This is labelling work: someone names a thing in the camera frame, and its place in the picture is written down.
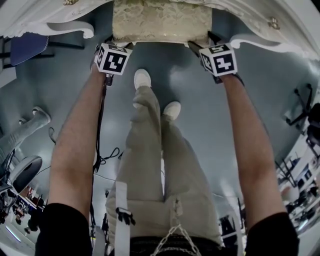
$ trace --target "gold knob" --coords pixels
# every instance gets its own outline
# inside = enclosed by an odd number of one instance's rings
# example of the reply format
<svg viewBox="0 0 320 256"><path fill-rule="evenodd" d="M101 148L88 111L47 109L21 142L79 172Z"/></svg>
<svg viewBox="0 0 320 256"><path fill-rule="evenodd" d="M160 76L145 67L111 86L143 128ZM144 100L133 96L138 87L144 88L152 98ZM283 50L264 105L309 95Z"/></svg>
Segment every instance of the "gold knob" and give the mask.
<svg viewBox="0 0 320 256"><path fill-rule="evenodd" d="M275 17L270 17L270 21L268 22L268 25L270 28L273 28L274 30L280 29L280 26L278 24L278 20Z"/></svg>
<svg viewBox="0 0 320 256"><path fill-rule="evenodd" d="M76 2L78 2L79 0L64 0L63 1L63 5L64 6L73 6Z"/></svg>

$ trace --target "gray pants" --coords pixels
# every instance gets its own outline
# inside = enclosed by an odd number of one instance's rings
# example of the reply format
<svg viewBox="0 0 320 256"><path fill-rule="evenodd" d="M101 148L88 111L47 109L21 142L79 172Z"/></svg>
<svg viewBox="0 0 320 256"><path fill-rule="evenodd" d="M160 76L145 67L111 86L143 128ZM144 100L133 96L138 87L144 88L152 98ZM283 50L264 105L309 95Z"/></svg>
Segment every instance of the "gray pants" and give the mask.
<svg viewBox="0 0 320 256"><path fill-rule="evenodd" d="M49 120L47 116L41 111L37 111L30 121L25 122L13 132L0 138L0 165L27 137L48 123Z"/></svg>
<svg viewBox="0 0 320 256"><path fill-rule="evenodd" d="M164 237L176 224L174 200L182 204L180 223L190 236L221 243L212 193L197 156L179 129L164 117L151 88L142 86L133 100L139 103L131 120L126 149L117 181L127 183L128 209L136 225L131 237ZM164 195L161 183L161 157L164 160ZM116 231L116 188L106 202L110 242Z"/></svg>

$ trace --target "beige cushion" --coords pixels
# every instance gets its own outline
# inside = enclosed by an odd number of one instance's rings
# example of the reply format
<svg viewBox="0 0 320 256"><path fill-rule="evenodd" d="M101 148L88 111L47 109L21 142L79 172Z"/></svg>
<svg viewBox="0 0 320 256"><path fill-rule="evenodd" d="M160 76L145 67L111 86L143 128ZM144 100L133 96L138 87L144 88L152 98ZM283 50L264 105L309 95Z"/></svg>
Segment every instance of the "beige cushion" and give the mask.
<svg viewBox="0 0 320 256"><path fill-rule="evenodd" d="M212 9L169 0L115 0L112 26L116 42L194 41L207 47Z"/></svg>

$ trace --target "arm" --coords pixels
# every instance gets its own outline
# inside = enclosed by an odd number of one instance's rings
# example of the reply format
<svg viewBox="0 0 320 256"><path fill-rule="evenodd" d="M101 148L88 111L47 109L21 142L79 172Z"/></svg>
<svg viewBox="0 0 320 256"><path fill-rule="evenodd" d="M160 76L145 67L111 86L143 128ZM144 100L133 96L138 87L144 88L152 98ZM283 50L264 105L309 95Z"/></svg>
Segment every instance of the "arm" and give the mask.
<svg viewBox="0 0 320 256"><path fill-rule="evenodd" d="M286 209L278 188L273 150L263 124L241 82L233 75L221 79L230 109L240 187L250 229Z"/></svg>
<svg viewBox="0 0 320 256"><path fill-rule="evenodd" d="M92 73L60 132L51 161L49 204L73 207L87 220L105 77L93 65Z"/></svg>

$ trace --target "silver chain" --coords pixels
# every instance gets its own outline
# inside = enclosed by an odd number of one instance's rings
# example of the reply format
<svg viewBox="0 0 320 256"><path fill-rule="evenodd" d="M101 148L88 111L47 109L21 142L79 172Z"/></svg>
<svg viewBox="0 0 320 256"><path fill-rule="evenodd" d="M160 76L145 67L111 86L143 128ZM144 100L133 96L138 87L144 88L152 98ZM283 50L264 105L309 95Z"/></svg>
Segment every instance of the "silver chain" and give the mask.
<svg viewBox="0 0 320 256"><path fill-rule="evenodd" d="M181 201L179 198L177 198L174 202L173 202L173 207L174 207L174 213L175 213L175 220L177 222L176 226L173 226L172 228L170 228L168 234L161 239L161 241L159 242L158 246L155 248L154 252L150 255L150 256L156 256L159 252L164 252L164 251L173 251L172 248L175 247L168 247L168 248L164 248L161 249L162 246L168 241L168 238L177 230L179 229L182 233L182 235L184 236L184 238L189 242L189 244L191 245L191 249L194 253L192 253L191 251L187 250L187 249L182 249L182 248L175 248L175 251L182 251L185 253L188 253L192 256L201 256L201 253L198 249L198 247L194 244L194 242L192 242L188 232L181 226L180 221L179 221L179 216L181 216L183 214L182 211L182 205L181 205Z"/></svg>

